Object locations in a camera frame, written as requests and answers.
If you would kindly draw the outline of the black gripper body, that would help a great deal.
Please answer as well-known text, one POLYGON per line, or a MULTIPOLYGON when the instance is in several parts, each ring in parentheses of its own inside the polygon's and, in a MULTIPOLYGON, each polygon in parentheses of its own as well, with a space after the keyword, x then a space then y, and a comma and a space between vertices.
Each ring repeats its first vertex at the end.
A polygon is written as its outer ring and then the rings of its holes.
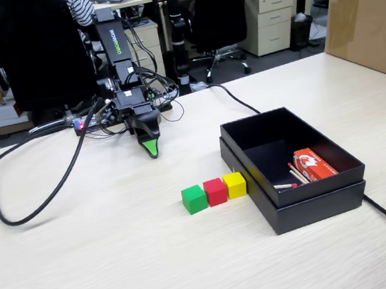
POLYGON ((145 99, 141 87, 116 93, 113 102, 118 121, 123 121, 129 117, 142 117, 155 113, 152 104, 145 99))

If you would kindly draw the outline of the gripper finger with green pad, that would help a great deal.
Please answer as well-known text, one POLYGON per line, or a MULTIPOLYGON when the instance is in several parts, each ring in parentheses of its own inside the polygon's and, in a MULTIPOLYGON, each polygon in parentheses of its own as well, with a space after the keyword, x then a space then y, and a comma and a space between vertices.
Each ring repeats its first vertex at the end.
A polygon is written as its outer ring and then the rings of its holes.
POLYGON ((152 159, 156 159, 159 157, 159 150, 158 150, 157 142, 158 142, 158 140, 154 138, 153 140, 148 140, 148 141, 144 141, 141 143, 141 146, 143 147, 143 149, 145 149, 147 154, 152 159))

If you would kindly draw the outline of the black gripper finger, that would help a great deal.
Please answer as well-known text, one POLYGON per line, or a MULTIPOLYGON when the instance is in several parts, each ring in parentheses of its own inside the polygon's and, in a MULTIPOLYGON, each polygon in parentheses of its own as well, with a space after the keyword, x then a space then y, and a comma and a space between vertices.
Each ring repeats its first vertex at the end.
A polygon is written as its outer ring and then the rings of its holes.
POLYGON ((161 119, 159 110, 152 109, 150 112, 132 115, 130 121, 138 143, 160 138, 161 119))

